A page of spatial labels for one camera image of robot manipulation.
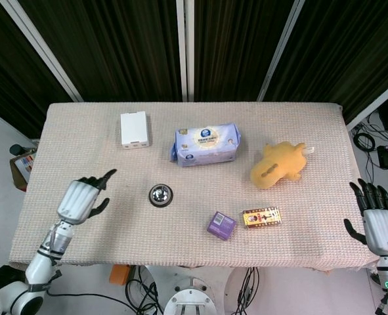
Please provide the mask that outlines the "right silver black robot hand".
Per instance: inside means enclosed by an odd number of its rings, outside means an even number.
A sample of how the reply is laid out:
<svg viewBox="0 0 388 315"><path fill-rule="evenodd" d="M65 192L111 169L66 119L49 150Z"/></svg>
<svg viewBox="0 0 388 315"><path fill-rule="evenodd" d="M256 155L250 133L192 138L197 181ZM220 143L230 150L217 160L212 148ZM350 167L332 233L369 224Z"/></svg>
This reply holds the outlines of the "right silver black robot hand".
<svg viewBox="0 0 388 315"><path fill-rule="evenodd" d="M350 182L362 218L364 233L357 232L349 219L344 219L347 233L379 257L388 256L388 192L361 178Z"/></svg>

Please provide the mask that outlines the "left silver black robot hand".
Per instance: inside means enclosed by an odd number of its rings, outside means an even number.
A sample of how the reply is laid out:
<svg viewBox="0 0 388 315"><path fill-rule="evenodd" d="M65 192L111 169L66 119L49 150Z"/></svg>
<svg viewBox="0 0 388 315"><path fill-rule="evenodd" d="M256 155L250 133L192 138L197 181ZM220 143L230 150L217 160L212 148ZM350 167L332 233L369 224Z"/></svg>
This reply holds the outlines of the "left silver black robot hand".
<svg viewBox="0 0 388 315"><path fill-rule="evenodd" d="M71 225L79 225L102 213L108 206L110 198L105 198L98 207L94 207L94 204L116 171L117 169L111 169L99 178L82 177L73 180L58 206L57 213L60 219Z"/></svg>

